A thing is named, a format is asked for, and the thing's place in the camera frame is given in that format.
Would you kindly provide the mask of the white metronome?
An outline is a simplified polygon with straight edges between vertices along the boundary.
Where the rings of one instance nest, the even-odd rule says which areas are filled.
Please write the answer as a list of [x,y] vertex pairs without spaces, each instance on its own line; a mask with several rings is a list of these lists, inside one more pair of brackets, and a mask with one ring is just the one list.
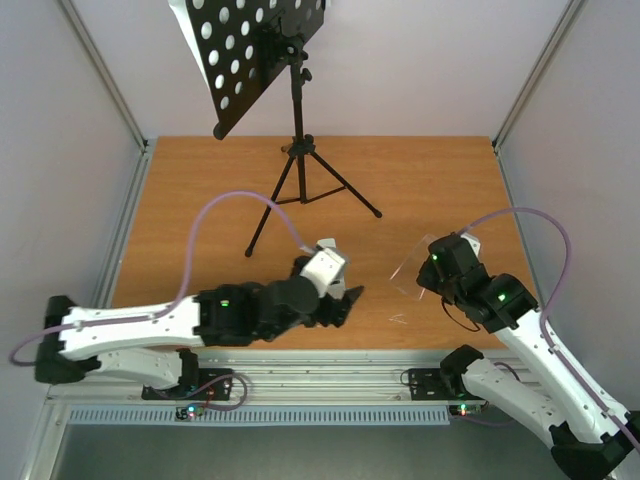
[[320,253],[317,262],[319,285],[326,295],[341,299],[346,291],[344,276],[348,260],[338,251],[334,238],[318,240],[316,247]]

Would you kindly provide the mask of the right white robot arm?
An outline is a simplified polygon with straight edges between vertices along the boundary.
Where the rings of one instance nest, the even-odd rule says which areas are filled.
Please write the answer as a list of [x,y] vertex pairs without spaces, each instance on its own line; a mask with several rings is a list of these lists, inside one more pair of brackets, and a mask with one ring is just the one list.
[[639,414],[609,395],[549,327],[524,284],[491,276],[479,244],[456,233],[434,240],[417,283],[495,335],[534,375],[539,390],[505,374],[463,345],[440,363],[444,390],[479,397],[509,415],[546,447],[570,479],[605,479],[639,446]]

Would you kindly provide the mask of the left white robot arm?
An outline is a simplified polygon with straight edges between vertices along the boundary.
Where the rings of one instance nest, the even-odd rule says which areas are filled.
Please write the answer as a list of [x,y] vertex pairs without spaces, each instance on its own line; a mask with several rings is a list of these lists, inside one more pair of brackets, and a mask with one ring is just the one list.
[[53,296],[34,377],[59,385],[105,375],[189,398],[202,381],[196,349],[272,342],[299,326],[339,328],[363,291],[335,281],[318,296],[309,280],[294,276],[268,285],[221,285],[185,297],[171,312],[162,304],[87,309]]

